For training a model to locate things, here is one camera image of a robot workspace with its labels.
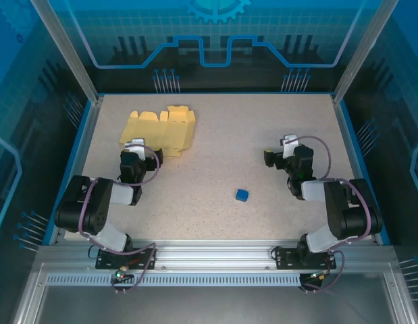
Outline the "yellow paper box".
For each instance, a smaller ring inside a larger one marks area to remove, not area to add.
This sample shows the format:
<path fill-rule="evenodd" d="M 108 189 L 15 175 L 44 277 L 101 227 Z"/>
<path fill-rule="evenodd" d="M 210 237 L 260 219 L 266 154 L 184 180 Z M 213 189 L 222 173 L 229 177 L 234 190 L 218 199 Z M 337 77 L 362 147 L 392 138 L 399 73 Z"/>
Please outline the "yellow paper box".
<path fill-rule="evenodd" d="M 120 144 L 143 139 L 153 150 L 161 149 L 166 157 L 180 157 L 189 149 L 196 117 L 187 106 L 169 105 L 165 111 L 133 111 L 120 137 Z"/>

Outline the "aluminium side rail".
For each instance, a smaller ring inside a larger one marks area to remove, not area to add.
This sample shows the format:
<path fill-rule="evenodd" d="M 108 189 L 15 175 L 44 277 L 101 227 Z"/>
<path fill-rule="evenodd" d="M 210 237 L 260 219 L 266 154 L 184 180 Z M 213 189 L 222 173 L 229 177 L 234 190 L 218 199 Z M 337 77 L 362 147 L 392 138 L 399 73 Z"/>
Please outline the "aluminium side rail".
<path fill-rule="evenodd" d="M 380 211 L 346 105 L 343 100 L 341 100 L 341 103 L 335 103 L 334 98 L 332 98 L 332 103 L 350 161 L 352 173 L 356 178 L 363 178 L 367 182 L 371 195 L 376 203 L 377 210 Z"/>
<path fill-rule="evenodd" d="M 73 170 L 73 175 L 80 175 L 82 173 L 82 170 L 84 169 L 84 164 L 86 161 L 86 156 L 88 154 L 88 150 L 90 147 L 90 143 L 93 137 L 93 133 L 95 131 L 95 126 L 97 123 L 97 119 L 98 119 L 98 115 L 99 115 L 99 111 L 101 108 L 103 102 L 103 96 L 99 97 L 99 104 L 98 105 L 94 105 L 92 104 L 92 109 L 91 109 L 91 113 L 88 117 L 87 123 L 86 123 L 86 127 L 84 129 L 84 133 L 82 136 L 82 140 L 80 142 L 80 148 L 78 149 L 78 154 L 77 154 L 77 158 L 76 158 L 76 163 L 74 166 L 74 170 Z"/>

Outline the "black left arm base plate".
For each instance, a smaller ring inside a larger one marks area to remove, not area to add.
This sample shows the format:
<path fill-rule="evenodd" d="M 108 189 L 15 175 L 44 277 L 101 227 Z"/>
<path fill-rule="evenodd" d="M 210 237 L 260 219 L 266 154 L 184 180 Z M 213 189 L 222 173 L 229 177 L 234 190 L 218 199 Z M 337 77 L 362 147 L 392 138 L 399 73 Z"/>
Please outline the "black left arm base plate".
<path fill-rule="evenodd" d="M 100 270 L 118 270 L 126 266 L 131 270 L 143 270 L 147 261 L 150 261 L 148 270 L 155 268 L 155 258 L 157 250 L 154 251 L 151 258 L 152 248 L 132 255 L 118 255 L 102 250 L 98 251 L 95 269 Z"/>

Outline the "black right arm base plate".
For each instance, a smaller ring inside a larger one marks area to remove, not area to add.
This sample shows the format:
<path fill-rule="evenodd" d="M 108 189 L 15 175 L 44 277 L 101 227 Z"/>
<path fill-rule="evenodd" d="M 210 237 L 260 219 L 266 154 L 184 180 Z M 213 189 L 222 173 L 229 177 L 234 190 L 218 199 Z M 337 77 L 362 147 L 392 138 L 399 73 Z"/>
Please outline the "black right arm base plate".
<path fill-rule="evenodd" d="M 297 248 L 276 246 L 270 252 L 277 270 L 332 270 L 336 268 L 333 256 L 326 252 L 300 252 Z"/>

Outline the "aluminium mounting rail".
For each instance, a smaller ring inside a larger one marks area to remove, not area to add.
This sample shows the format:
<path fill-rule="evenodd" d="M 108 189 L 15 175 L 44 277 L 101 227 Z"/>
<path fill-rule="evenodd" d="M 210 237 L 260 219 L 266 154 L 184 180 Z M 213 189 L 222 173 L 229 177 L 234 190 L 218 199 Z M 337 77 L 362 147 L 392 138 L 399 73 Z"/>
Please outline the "aluminium mounting rail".
<path fill-rule="evenodd" d="M 160 240 L 156 273 L 273 273 L 276 263 L 270 252 L 276 246 L 294 248 L 295 240 Z M 341 247 L 345 273 L 390 273 L 400 266 L 392 246 L 371 240 Z M 33 272 L 88 273 L 95 271 L 95 250 L 83 241 L 41 246 Z"/>

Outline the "aluminium frame post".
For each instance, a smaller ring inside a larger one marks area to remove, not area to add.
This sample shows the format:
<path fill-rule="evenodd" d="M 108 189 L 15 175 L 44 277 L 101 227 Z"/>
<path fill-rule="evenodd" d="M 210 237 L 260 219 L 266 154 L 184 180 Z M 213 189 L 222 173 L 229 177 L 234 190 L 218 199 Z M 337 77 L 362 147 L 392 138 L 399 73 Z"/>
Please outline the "aluminium frame post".
<path fill-rule="evenodd" d="M 340 105 L 341 100 L 344 98 L 368 54 L 374 47 L 398 2 L 399 0 L 382 0 L 380 3 L 380 6 L 376 10 L 358 47 L 356 48 L 352 59 L 348 63 L 337 87 L 335 88 L 334 97 L 332 99 L 334 106 Z"/>
<path fill-rule="evenodd" d="M 51 4 L 48 0 L 30 0 L 30 2 L 69 65 L 87 99 L 92 104 L 98 105 L 99 94 Z"/>

